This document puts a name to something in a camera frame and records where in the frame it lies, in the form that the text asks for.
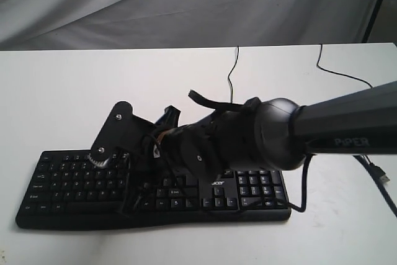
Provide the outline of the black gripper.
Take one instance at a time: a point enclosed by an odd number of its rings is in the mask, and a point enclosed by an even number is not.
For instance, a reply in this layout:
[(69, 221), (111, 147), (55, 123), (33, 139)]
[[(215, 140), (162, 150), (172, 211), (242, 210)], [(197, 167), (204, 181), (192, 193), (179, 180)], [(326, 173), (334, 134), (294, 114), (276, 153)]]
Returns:
[(154, 176), (184, 168), (208, 184), (216, 181), (230, 162), (223, 156), (218, 129), (225, 125), (228, 109), (214, 109), (199, 121), (179, 126), (180, 110), (169, 106), (160, 119), (141, 122), (141, 153), (131, 152), (119, 213), (132, 217), (146, 196), (146, 171)]

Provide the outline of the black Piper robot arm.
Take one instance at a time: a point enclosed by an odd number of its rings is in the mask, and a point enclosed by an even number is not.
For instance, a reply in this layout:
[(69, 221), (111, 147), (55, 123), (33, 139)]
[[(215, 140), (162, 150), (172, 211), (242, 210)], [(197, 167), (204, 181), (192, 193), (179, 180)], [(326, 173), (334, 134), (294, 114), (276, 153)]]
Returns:
[(212, 113), (190, 125), (160, 124), (132, 117), (120, 148), (143, 159), (145, 169), (186, 167), (213, 182), (224, 171), (245, 166), (291, 171), (301, 168), (301, 204), (307, 202), (308, 167), (314, 155), (347, 154), (363, 165), (392, 211), (387, 193), (367, 155), (396, 153), (396, 83), (388, 83), (310, 106), (285, 98), (244, 104), (213, 102), (195, 91), (190, 98)]

